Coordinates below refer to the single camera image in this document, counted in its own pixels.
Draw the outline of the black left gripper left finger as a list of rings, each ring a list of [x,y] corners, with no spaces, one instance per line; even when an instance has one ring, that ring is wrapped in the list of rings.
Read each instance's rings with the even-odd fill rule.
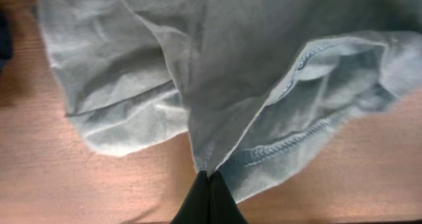
[[[207,224],[208,205],[208,176],[206,171],[200,171],[170,224]]]

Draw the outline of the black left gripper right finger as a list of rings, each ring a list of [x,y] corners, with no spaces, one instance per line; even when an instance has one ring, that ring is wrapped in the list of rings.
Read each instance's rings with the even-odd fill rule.
[[[210,224],[248,224],[219,171],[210,176]]]

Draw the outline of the light blue t-shirt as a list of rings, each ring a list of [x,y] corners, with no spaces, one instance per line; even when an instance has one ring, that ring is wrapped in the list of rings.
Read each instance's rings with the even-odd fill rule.
[[[89,148],[188,133],[238,202],[421,86],[421,0],[38,0],[38,20]]]

